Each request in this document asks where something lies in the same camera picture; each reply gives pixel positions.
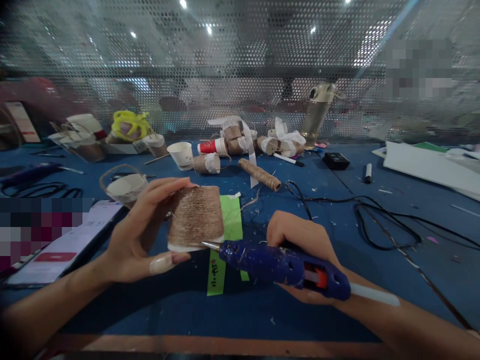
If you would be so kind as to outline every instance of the glue gun nozzle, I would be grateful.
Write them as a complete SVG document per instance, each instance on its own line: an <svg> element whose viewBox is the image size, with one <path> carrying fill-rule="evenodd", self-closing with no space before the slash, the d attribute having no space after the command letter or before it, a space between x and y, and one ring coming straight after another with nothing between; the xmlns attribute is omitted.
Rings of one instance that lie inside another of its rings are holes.
<svg viewBox="0 0 480 360"><path fill-rule="evenodd" d="M201 244L207 248L215 250L217 253L220 252L220 246L222 245L222 244L211 242L211 241L202 241Z"/></svg>

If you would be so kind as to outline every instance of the right hand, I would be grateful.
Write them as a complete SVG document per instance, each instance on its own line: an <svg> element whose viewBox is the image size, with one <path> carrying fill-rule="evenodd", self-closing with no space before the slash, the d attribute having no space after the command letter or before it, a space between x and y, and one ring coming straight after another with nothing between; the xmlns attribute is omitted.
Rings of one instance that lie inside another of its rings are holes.
<svg viewBox="0 0 480 360"><path fill-rule="evenodd" d="M297 245L309 255L331 262L343 272L330 238L322 225L277 210L268 223L266 242L268 246L279 247L285 241ZM299 290L280 283L278 285L306 304L333 305L339 301L324 297L315 291Z"/></svg>

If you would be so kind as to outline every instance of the power cord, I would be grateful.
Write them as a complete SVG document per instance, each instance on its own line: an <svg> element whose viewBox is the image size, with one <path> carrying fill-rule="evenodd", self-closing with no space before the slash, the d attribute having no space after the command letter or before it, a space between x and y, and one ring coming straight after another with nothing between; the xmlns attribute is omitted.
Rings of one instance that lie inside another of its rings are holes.
<svg viewBox="0 0 480 360"><path fill-rule="evenodd" d="M404 224L403 222L401 222L397 218L397 217L403 217L403 218L413 219L413 220L415 220L417 222L420 222L420 223L429 224L429 225L431 225L435 228L441 229L441 230L443 230L443 231L445 231L449 234L455 235L455 236L469 242L470 244L473 244L474 246L469 246L469 245L463 244L459 241L455 241L455 240L452 240L452 239L449 239L449 238L445 238L445 239L447 239L447 240L449 240L449 241L451 241L455 244L458 244L458 245L461 245L461 246L464 246L464 247L467 247L467 248L470 248L470 249L473 249L473 250L479 250L480 251L480 244L476 241L473 241L473 240L469 239L466 236L463 236L463 235L461 235L461 234L459 234L459 233L457 233L453 230L450 230L450 229L448 229L444 226L438 225L434 222L431 222L429 220L426 220L424 218L421 218L421 217L418 217L418 216L415 216L415 215L388 211L387 209L385 209L383 206L381 206L378 202L376 202L374 199L372 199L369 196L360 195L360 196L353 196L353 197L349 197L349 198L345 198L345 199L331 199L331 198L327 198L327 197L307 197L307 198L305 198L304 195L302 194L302 191L298 187L298 185L296 183L294 183L293 181L289 180L285 183L285 185L286 185L286 188L288 189L288 191L290 191L290 193L293 196L295 196L297 199L301 200L301 202L303 203L303 206L305 207L306 214L311 221L313 221L313 218L312 218L312 215L310 213L310 209L307 205L307 202L348 203L348 202L351 202L351 201L356 201L357 203L354 206L354 212L355 212L356 217L359 220L360 229L363 233L363 238L366 240L367 244L369 244L370 246L372 246L375 249L383 250L383 251L408 249L408 248L416 247L422 242L422 236L420 234L418 234L416 231L414 231L412 228L410 228L409 226L407 226L406 224ZM295 194L293 192L290 185L293 186L296 189L298 194ZM362 201L361 199L367 199L368 201L372 202L374 205L371 204L371 203ZM367 226L365 224L365 220L364 220L364 218L362 216L362 213L360 211L362 208L373 209L375 211L386 214L392 221L397 223L401 228L403 228L406 232L408 232L410 235L412 235L415 242L411 243L411 244L406 244L406 245L394 245L394 246L381 246L381 245L378 245L377 243L373 242L372 239L369 236L369 233L367 231Z"/></svg>

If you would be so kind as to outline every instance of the hand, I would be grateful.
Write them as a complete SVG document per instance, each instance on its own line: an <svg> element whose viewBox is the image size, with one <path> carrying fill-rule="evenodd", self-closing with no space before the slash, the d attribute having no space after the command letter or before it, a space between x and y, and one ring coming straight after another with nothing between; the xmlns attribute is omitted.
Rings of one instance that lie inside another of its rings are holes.
<svg viewBox="0 0 480 360"><path fill-rule="evenodd" d="M113 229L108 249L98 259L107 282L133 283L165 273L190 259L186 252L167 251L148 257L148 251L170 210L172 193L194 186L189 177L156 179L148 184L128 215Z"/></svg>
<svg viewBox="0 0 480 360"><path fill-rule="evenodd" d="M343 271L325 228L313 221L304 220L288 212L275 211L268 223L266 242L268 246L279 247L289 241L307 254L328 260ZM307 304L332 305L338 300L326 298L318 292L278 284L298 300Z"/></svg>

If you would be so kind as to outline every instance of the fingernail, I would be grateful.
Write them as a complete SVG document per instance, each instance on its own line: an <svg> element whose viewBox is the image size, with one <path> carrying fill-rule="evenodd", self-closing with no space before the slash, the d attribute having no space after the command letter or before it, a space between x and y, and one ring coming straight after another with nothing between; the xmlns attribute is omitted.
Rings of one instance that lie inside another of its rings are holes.
<svg viewBox="0 0 480 360"><path fill-rule="evenodd" d="M171 263L173 265L178 265L180 263L190 260L192 257L188 252L173 252L171 253Z"/></svg>

